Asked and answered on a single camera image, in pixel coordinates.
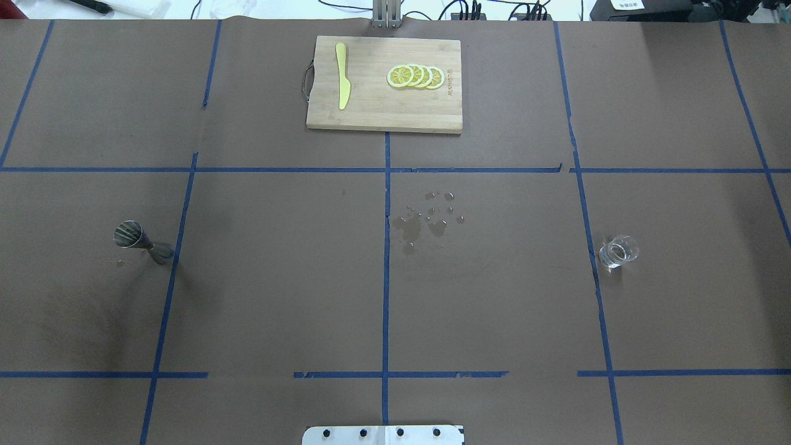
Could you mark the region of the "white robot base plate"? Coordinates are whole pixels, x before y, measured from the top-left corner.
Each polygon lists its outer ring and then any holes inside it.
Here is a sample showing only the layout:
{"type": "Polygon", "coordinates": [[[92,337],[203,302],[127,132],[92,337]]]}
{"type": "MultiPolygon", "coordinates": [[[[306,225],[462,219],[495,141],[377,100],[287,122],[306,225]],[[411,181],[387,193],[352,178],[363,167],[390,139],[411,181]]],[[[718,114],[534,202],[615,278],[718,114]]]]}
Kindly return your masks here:
{"type": "Polygon", "coordinates": [[[464,444],[457,425],[319,426],[306,429],[302,444],[464,444]]]}

